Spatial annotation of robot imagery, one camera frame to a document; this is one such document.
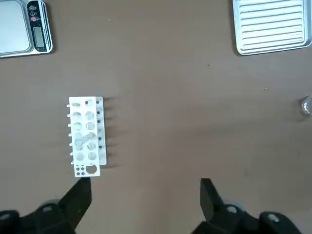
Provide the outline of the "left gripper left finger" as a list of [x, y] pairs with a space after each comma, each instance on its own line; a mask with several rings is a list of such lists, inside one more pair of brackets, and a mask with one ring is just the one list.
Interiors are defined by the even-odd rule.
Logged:
[[92, 203], [91, 180], [80, 178], [61, 198], [48, 200], [32, 213], [0, 212], [2, 234], [74, 234]]

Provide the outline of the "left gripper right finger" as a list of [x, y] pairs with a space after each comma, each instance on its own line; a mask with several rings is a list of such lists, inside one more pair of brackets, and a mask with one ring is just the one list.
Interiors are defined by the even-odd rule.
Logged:
[[200, 206], [205, 220], [196, 234], [298, 234], [300, 230], [285, 215], [264, 211], [258, 218], [240, 207], [225, 203], [209, 178], [200, 180]]

